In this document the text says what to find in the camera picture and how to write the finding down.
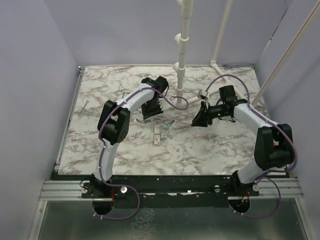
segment gray wall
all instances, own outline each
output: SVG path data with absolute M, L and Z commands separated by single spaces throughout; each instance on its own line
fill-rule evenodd
M 44 0 L 80 65 L 173 64 L 181 31 L 176 0 Z M 218 58 L 253 63 L 287 9 L 286 0 L 236 0 Z M 210 63 L 226 0 L 196 0 L 187 64 Z
M 0 1 L 0 239 L 25 240 L 78 68 L 41 0 Z
M 316 0 L 294 0 L 273 40 L 261 57 L 256 72 L 260 85 L 266 81 L 287 49 Z M 264 94 L 273 120 L 292 127 L 299 162 L 298 175 L 310 218 L 320 237 L 320 16 Z

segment marble table top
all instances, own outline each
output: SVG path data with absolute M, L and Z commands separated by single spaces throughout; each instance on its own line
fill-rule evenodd
M 247 85 L 250 98 L 256 96 L 259 85 L 252 68 L 230 68 L 225 73 L 236 75 Z M 167 78 L 170 89 L 167 96 L 175 95 L 173 84 L 176 72 L 171 66 L 90 66 L 86 67 L 78 98 L 67 133 L 67 139 L 58 173 L 60 175 L 89 175 L 96 168 L 101 151 L 97 124 L 104 103 L 116 101 L 123 94 L 136 89 L 143 78 Z M 211 67 L 187 67 L 184 79 L 184 94 L 187 99 L 206 89 L 218 77 Z M 240 82 L 232 82 L 243 93 Z M 224 80 L 212 88 L 224 85 Z M 210 96 L 211 105 L 219 95 Z M 141 109 L 131 113 L 130 127 L 126 139 L 119 145 L 113 165 L 115 175 L 225 175 L 245 166 L 254 157 L 255 135 L 241 122 L 215 119 L 209 127 L 191 127 L 192 119 L 200 109 L 200 101 L 186 111 L 171 108 L 163 114 L 150 117 L 152 123 L 142 124 Z M 266 107 L 257 109 L 267 115 Z M 154 143 L 154 126 L 176 120 L 169 131 L 161 127 L 161 133 L 169 132 L 167 138 Z

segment white marble surface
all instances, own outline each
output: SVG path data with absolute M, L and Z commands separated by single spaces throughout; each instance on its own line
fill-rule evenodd
M 244 80 L 253 99 L 259 90 L 252 68 L 230 68 L 225 73 L 234 74 Z M 167 78 L 170 89 L 167 96 L 175 95 L 173 84 L 177 82 L 170 66 L 91 66 L 85 69 L 76 101 L 71 125 L 59 168 L 60 175 L 88 175 L 96 168 L 101 145 L 97 124 L 103 105 L 107 100 L 119 100 L 124 91 L 134 90 L 145 77 Z M 211 67 L 188 67 L 185 73 L 184 97 L 197 95 L 206 89 L 218 76 Z M 241 83 L 233 80 L 245 93 Z M 214 83 L 212 88 L 223 86 L 224 80 Z M 219 96 L 211 96 L 214 105 Z M 79 112 L 89 101 L 82 114 Z M 232 123 L 215 119 L 212 126 L 191 127 L 191 122 L 200 108 L 200 102 L 190 105 L 186 111 L 171 109 L 151 117 L 152 123 L 141 124 L 141 109 L 131 113 L 129 133 L 119 145 L 113 165 L 116 175 L 221 175 L 232 174 L 253 160 L 255 135 L 240 122 Z M 266 114 L 260 105 L 258 110 Z M 154 146 L 154 125 L 162 125 L 175 119 L 177 123 L 169 131 L 173 139 L 167 138 Z

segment marble vein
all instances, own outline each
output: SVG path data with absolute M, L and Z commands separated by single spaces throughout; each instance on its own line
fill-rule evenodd
M 248 86 L 253 100 L 259 85 L 252 68 L 230 68 L 225 70 L 241 78 Z M 102 107 L 107 100 L 119 100 L 123 93 L 138 87 L 145 77 L 167 78 L 168 96 L 175 95 L 173 84 L 177 82 L 170 66 L 91 66 L 85 69 L 72 121 L 63 150 L 60 175 L 91 174 L 99 158 L 101 144 L 98 140 L 97 124 Z M 199 89 L 205 89 L 218 76 L 211 67 L 188 67 L 184 80 L 184 97 L 192 98 Z M 233 80 L 245 93 L 241 83 Z M 222 87 L 219 80 L 212 88 Z M 219 99 L 211 96 L 211 104 Z M 81 114 L 80 111 L 89 101 Z M 141 109 L 131 114 L 127 138 L 119 145 L 113 165 L 117 175 L 225 175 L 245 166 L 253 159 L 255 135 L 240 122 L 214 120 L 208 128 L 191 127 L 191 121 L 200 108 L 200 102 L 190 105 L 186 111 L 170 110 L 151 117 L 152 123 L 141 124 Z M 267 115 L 264 103 L 257 109 Z M 154 125 L 162 125 L 175 119 L 177 123 L 160 146 L 153 145 Z

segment gray backdrop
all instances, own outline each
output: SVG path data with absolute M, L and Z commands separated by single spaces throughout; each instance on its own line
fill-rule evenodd
M 187 64 L 210 64 L 226 0 L 195 0 Z M 181 31 L 176 0 L 45 0 L 80 65 L 173 64 Z M 255 63 L 286 0 L 235 0 L 218 63 Z
M 257 65 L 260 85 L 268 79 L 316 2 L 293 1 Z M 319 37 L 318 15 L 263 97 L 272 119 L 292 127 L 299 155 L 295 174 L 300 179 L 309 215 L 320 237 Z
M 25 240 L 78 75 L 43 1 L 0 1 L 0 72 L 0 239 Z

